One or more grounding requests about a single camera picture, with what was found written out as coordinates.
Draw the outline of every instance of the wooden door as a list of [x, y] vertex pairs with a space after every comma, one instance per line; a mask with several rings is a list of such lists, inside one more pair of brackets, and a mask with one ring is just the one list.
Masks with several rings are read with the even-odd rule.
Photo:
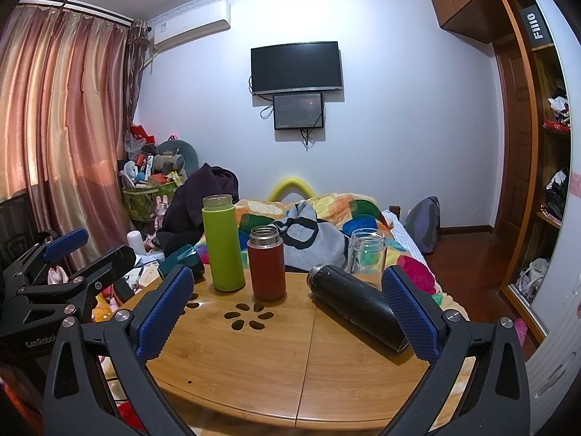
[[532, 116], [525, 68], [516, 39], [495, 45], [504, 100], [504, 171], [495, 231], [514, 247], [531, 177]]

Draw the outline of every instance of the gray towel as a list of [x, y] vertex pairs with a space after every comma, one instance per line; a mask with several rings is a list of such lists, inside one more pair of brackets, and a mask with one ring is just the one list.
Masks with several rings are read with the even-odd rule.
[[318, 219], [309, 203], [294, 205], [285, 219], [274, 224], [283, 238], [287, 270], [309, 271], [317, 264], [345, 266], [348, 237], [330, 222]]

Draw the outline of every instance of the television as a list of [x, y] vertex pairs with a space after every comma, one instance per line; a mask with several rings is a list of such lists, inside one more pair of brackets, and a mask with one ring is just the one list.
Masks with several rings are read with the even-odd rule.
[[321, 92], [272, 95], [274, 129], [317, 129], [324, 126]]
[[343, 88], [336, 41], [254, 48], [251, 65], [253, 94]]

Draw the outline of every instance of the black thermos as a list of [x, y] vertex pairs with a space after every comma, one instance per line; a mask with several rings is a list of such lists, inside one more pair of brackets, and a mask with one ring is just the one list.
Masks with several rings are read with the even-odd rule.
[[381, 291], [335, 266], [315, 266], [307, 275], [315, 297], [398, 354], [407, 347], [396, 317]]

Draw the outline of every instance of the pink curtain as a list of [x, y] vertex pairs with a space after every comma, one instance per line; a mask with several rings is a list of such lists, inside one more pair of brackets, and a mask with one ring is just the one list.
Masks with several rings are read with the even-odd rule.
[[18, 6], [0, 39], [0, 201], [27, 190], [40, 229], [83, 227], [81, 268], [124, 242], [127, 28], [68, 9]]
[[145, 54], [148, 46], [147, 23], [144, 20], [134, 20], [127, 33], [123, 71], [123, 87], [125, 89], [123, 114], [125, 127], [128, 130], [133, 124], [133, 117], [139, 100], [143, 65], [145, 64]]

